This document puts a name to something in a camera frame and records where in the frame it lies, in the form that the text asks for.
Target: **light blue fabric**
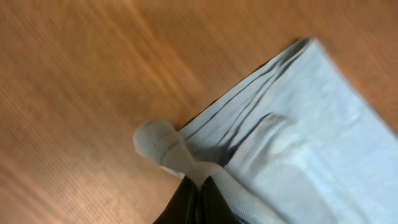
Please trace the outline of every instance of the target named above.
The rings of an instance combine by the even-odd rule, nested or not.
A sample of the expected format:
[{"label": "light blue fabric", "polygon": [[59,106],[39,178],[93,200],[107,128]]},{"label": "light blue fabric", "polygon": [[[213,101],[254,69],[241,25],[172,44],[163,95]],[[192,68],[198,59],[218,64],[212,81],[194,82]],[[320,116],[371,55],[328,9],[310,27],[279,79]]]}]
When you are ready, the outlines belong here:
[{"label": "light blue fabric", "polygon": [[180,134],[196,159],[225,165],[287,223],[397,223],[397,139],[315,39],[284,50]]}]

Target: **wooden table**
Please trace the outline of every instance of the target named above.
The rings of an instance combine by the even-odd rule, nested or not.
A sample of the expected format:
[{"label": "wooden table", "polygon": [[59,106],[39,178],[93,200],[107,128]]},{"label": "wooden table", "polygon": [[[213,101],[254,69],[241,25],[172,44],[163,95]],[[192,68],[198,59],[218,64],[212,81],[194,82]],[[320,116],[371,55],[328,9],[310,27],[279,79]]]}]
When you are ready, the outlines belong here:
[{"label": "wooden table", "polygon": [[398,130],[398,1],[0,3],[0,223],[150,223],[180,180],[138,156],[315,36]]}]

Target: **wooden surface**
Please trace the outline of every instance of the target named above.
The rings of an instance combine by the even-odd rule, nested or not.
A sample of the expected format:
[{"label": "wooden surface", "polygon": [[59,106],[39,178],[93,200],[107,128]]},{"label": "wooden surface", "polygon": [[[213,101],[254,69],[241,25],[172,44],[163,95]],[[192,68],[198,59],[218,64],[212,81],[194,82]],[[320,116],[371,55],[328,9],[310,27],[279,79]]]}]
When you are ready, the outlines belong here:
[{"label": "wooden surface", "polygon": [[1,1],[0,223],[150,223],[179,180],[138,156],[293,41],[318,37],[398,130],[398,2]]}]

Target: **wood grain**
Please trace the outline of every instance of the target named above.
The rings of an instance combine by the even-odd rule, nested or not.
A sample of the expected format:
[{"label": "wood grain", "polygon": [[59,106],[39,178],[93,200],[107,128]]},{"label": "wood grain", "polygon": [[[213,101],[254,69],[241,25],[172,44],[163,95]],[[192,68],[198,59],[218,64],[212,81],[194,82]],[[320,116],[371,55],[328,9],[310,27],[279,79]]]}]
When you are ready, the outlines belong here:
[{"label": "wood grain", "polygon": [[179,180],[138,156],[316,36],[398,130],[397,1],[1,1],[0,223],[150,223]]}]

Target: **cloth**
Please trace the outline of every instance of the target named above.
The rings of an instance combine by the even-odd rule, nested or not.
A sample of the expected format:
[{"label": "cloth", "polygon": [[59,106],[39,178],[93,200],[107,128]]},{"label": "cloth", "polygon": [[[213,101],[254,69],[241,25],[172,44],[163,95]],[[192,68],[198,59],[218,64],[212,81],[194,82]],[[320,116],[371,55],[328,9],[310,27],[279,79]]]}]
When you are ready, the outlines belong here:
[{"label": "cloth", "polygon": [[396,223],[397,139],[315,39],[291,45],[179,133],[194,158],[222,165],[287,223]]}]

